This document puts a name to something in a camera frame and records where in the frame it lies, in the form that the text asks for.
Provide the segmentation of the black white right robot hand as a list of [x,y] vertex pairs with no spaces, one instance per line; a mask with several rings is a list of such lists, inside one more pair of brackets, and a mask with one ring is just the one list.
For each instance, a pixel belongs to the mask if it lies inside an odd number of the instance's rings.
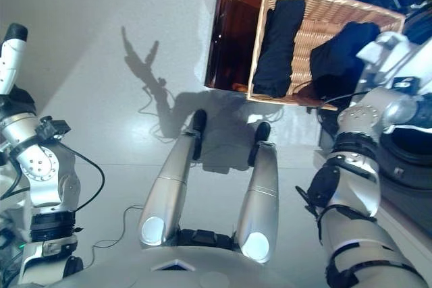
[[386,83],[391,70],[405,62],[419,46],[397,32],[386,31],[369,42],[356,57],[364,63],[364,72],[372,84]]

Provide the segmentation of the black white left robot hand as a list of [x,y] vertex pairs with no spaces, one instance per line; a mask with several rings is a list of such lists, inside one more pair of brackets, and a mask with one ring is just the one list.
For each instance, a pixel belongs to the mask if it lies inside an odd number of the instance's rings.
[[27,38],[28,29],[12,23],[1,41],[1,120],[20,113],[36,114],[34,99],[16,86]]

